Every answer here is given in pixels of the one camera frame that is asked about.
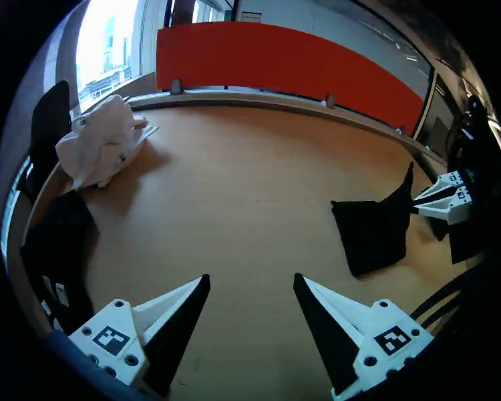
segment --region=black cloth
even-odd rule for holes
[[[86,240],[94,227],[83,198],[71,191],[52,201],[47,214],[28,231],[21,248],[37,298],[49,306],[51,324],[57,318],[67,335],[94,315],[83,277]]]
[[[442,241],[449,234],[451,262],[453,264],[465,261],[482,251],[479,228],[472,224],[471,221],[449,225],[445,220],[433,217],[427,217],[427,220],[432,233],[438,241]]]
[[[354,276],[393,265],[406,256],[412,182],[410,163],[401,186],[381,202],[331,202]]]

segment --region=red panel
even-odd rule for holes
[[[329,40],[248,22],[179,25],[158,31],[158,89],[249,86],[325,99],[412,132],[423,100],[371,60]]]

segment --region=white cloth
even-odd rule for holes
[[[55,146],[61,167],[73,178],[73,188],[107,185],[158,128],[146,123],[145,118],[134,119],[130,105],[119,95],[75,119],[72,131]]]

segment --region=table surface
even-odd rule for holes
[[[465,270],[412,215],[406,258],[354,278],[330,201],[379,201],[410,154],[360,128],[235,107],[136,113],[159,125],[138,157],[84,198],[99,235],[87,268],[95,310],[132,305],[210,274],[211,292],[172,399],[330,399],[330,381],[293,293],[302,273],[366,305],[407,313]],[[430,182],[415,164],[412,194]]]

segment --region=chair backrest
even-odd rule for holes
[[[60,81],[38,101],[31,117],[31,145],[52,143],[69,133],[69,83]]]
[[[29,156],[33,170],[23,187],[32,201],[57,164],[55,145],[70,132],[70,124],[69,83],[60,81],[43,95],[31,118]]]

